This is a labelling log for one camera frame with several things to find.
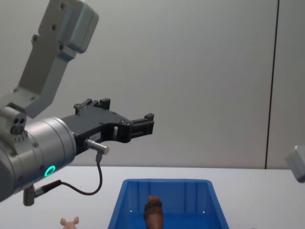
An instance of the white wall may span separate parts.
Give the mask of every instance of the white wall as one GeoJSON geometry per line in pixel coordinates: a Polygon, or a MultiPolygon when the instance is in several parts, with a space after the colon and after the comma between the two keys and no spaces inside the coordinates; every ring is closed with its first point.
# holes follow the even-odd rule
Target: white wall
{"type": "MultiPolygon", "coordinates": [[[[264,167],[276,0],[90,0],[100,21],[39,117],[86,98],[154,134],[111,148],[105,165],[264,167]]],[[[0,3],[0,96],[21,76],[47,1],[0,3]]],[[[93,165],[83,153],[74,165],[93,165]]]]}
{"type": "Polygon", "coordinates": [[[279,9],[268,168],[286,168],[286,155],[305,144],[305,1],[281,0],[279,9]]]}

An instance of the toy figure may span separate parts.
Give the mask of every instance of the toy figure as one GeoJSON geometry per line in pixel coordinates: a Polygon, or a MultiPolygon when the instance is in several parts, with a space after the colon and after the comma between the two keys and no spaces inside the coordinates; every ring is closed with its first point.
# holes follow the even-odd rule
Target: toy figure
{"type": "Polygon", "coordinates": [[[63,229],[76,229],[75,224],[80,222],[79,218],[76,217],[73,222],[67,222],[64,218],[61,218],[61,225],[63,225],[63,229]]]}
{"type": "Polygon", "coordinates": [[[163,229],[162,202],[158,197],[148,197],[144,208],[144,219],[147,229],[163,229]]]}

